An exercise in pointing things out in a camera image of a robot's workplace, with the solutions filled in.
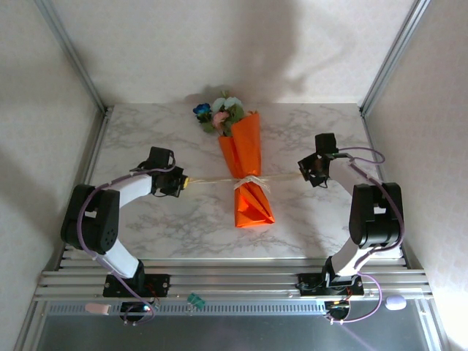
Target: black mounting bracket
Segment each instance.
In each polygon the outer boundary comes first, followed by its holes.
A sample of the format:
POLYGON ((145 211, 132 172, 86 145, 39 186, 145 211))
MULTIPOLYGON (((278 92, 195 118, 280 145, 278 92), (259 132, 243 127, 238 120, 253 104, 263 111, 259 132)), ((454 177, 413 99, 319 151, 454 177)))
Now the black mounting bracket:
POLYGON ((334 133, 318 134, 315 135, 315 152, 298 162, 299 170, 305 181, 310 181, 313 187, 320 186, 329 178, 330 161, 342 157, 349 155, 339 153, 334 133))
MULTIPOLYGON (((171 164, 173 165, 173 162, 174 152, 172 150, 152 146, 147 160, 141 162, 138 167, 130 171, 153 170, 156 168, 167 169, 171 167, 171 164)), ((153 195, 159 190, 163 196, 179 197, 187 180, 187 176, 184 175, 184 169, 177 166, 169 172, 154 171, 148 174, 152 177, 151 193, 153 195)))
MULTIPOLYGON (((170 287, 169 274, 145 274, 143 286, 135 292, 142 298, 166 298, 170 287)), ((127 289, 111 274, 107 275, 102 296, 105 298, 132 298, 127 289)))
POLYGON ((300 273, 295 287, 299 290, 301 296, 364 296, 361 277, 357 276, 353 280, 354 282, 349 286, 326 287, 321 273, 300 273))

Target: pink flower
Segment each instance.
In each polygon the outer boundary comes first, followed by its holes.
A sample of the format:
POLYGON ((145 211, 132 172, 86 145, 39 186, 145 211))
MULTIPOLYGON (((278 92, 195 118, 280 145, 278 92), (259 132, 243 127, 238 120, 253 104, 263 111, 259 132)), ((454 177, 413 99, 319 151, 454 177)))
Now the pink flower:
POLYGON ((224 111, 224 112, 218 112, 216 115, 213 117, 213 125, 216 129, 222 130, 221 128, 221 123, 224 122, 224 120, 229 117, 229 113, 224 111))

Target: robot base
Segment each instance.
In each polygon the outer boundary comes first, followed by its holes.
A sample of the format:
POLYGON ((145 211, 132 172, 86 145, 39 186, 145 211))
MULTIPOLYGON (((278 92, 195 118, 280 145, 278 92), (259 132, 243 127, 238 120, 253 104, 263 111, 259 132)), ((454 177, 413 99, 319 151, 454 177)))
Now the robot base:
MULTIPOLYGON (((168 274, 145 274, 141 285, 140 287, 135 285, 131 287, 142 298, 165 298, 170 286, 170 276, 168 274)), ((107 276, 102 296, 105 298, 133 297, 113 275, 107 276)))
POLYGON ((299 289, 301 296, 333 296, 347 297, 364 296, 363 281, 358 276, 351 285, 326 287, 321 273, 301 273, 298 274, 298 283, 295 286, 299 289))

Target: orange wrapping paper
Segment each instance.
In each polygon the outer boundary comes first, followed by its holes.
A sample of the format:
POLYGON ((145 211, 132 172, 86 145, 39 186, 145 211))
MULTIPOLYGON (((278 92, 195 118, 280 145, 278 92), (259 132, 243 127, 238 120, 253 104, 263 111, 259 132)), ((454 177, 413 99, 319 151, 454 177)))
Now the orange wrapping paper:
MULTIPOLYGON (((219 137, 224 159, 234 178, 259 176, 262 173, 260 151, 260 115, 253 113, 231 128, 232 137, 219 137)), ((275 222, 263 189, 245 183, 235 190, 235 226, 238 228, 275 222)))

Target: flower bouquet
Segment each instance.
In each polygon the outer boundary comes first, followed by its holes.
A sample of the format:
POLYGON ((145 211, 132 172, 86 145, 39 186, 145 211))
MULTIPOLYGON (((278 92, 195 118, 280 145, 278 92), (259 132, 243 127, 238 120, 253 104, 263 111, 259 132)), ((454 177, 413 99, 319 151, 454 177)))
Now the flower bouquet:
POLYGON ((253 227, 275 222, 270 203, 263 192, 260 151, 260 114, 244 115, 242 102, 236 97, 218 98, 212 106, 198 105, 193 112, 207 133, 219 133, 227 167, 239 179, 235 188, 235 226, 253 227))

